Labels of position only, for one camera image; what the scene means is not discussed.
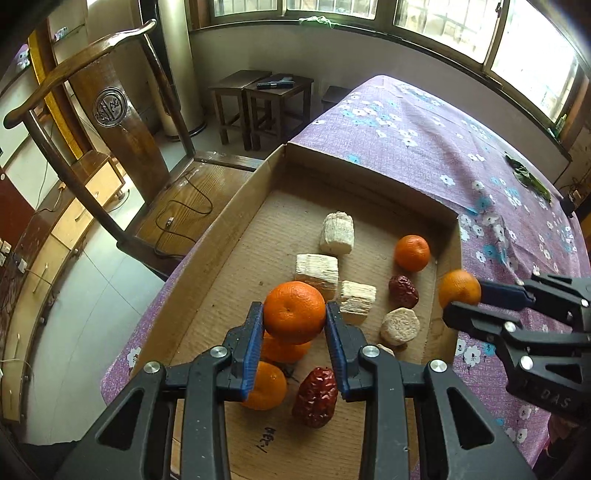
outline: window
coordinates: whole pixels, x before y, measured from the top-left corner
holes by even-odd
[[[498,0],[400,0],[394,24],[482,63],[495,32]]]
[[[214,15],[277,10],[277,0],[213,0]]]
[[[319,13],[353,15],[375,18],[378,0],[287,0],[288,10],[304,10]]]
[[[495,80],[544,128],[556,126],[582,85],[573,47],[528,0],[209,2],[213,24],[324,15],[337,24],[404,38],[452,59],[489,85]]]
[[[573,47],[554,26],[527,0],[511,0],[492,71],[555,122],[577,66]]]

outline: power outlet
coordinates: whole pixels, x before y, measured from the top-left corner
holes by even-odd
[[[25,273],[27,270],[27,262],[25,262],[25,260],[23,258],[21,258],[21,261],[18,263],[18,271],[20,273]]]
[[[4,242],[2,243],[2,247],[0,248],[0,253],[8,255],[10,253],[11,248],[12,245],[9,244],[6,240],[4,240]]]

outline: floral tablecloth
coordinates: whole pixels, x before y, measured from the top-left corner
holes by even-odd
[[[565,216],[552,184],[487,127],[412,85],[374,77],[292,142],[371,168],[454,209],[463,268],[479,278],[513,283],[533,271],[591,276],[579,223]],[[505,152],[544,183],[550,203],[518,182]],[[190,256],[165,283],[106,373],[102,393],[107,403],[125,386],[155,315]],[[567,330],[535,312],[519,317],[527,329]],[[549,414],[505,391],[495,347],[461,333],[453,367],[533,464],[548,439]]]

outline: window frame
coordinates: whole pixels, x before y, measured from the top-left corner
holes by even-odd
[[[464,53],[449,47],[437,40],[434,40],[426,35],[422,35],[406,28],[395,25],[396,15],[399,13],[399,4],[401,0],[378,0],[376,5],[375,19],[356,17],[354,15],[336,14],[331,12],[321,11],[309,11],[309,10],[288,10],[287,0],[277,0],[276,10],[267,11],[256,11],[256,12],[244,12],[238,14],[222,15],[219,17],[215,16],[214,0],[207,0],[209,3],[209,16],[212,25],[223,25],[234,22],[247,22],[257,20],[298,20],[300,18],[311,17],[314,15],[324,16],[331,21],[336,23],[350,26],[364,28],[366,30],[374,31],[379,34],[387,34],[397,37],[403,41],[407,41],[426,48],[435,52],[438,55],[448,58],[449,60],[460,64],[462,67],[469,69],[474,74],[481,77],[487,85],[494,86],[510,97],[514,102],[519,104],[527,112],[529,112],[535,120],[537,120],[544,129],[554,129],[563,116],[564,113],[567,116],[570,115],[570,107],[572,106],[575,97],[577,96],[580,86],[582,84],[583,70],[581,67],[581,60],[578,52],[575,50],[575,57],[579,64],[577,67],[573,85],[566,99],[564,107],[559,113],[556,121],[552,121],[538,106],[536,106],[531,100],[529,100],[523,93],[517,88],[513,87],[507,80],[500,77],[498,74],[492,71],[492,65],[498,54],[499,46],[503,33],[505,32],[505,26],[509,15],[509,6],[513,0],[499,0],[500,11],[498,20],[493,32],[491,44],[486,57],[482,63],[474,60],[473,58],[465,55]]]

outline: corrugated cardboard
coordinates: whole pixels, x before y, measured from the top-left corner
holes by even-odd
[[[378,290],[361,325],[370,343],[380,341],[381,321],[394,308],[388,280],[402,273],[393,262],[396,242],[411,233],[425,237],[433,254],[431,262],[409,275],[420,295],[414,310],[421,331],[406,349],[397,351],[397,358],[418,364],[432,358],[451,362],[456,333],[441,321],[435,292],[437,280],[461,266],[456,214],[379,173],[288,144],[257,169],[199,241],[137,365],[150,360],[172,365],[190,362],[222,343],[229,328],[243,323],[252,301],[264,301],[272,288],[293,279],[297,254],[319,253],[322,221],[335,211],[347,212],[355,225],[355,247],[350,255],[339,258],[340,280],[371,284]],[[249,480],[358,477],[364,403],[339,399],[333,420],[320,430],[308,429],[291,417],[299,382],[314,367],[329,366],[321,335],[288,379],[289,392],[279,407],[252,411],[226,403],[233,474]],[[417,438],[412,404],[407,405],[414,465]],[[179,402],[174,434],[178,441],[182,409]],[[266,453],[256,447],[265,427],[276,430]]]

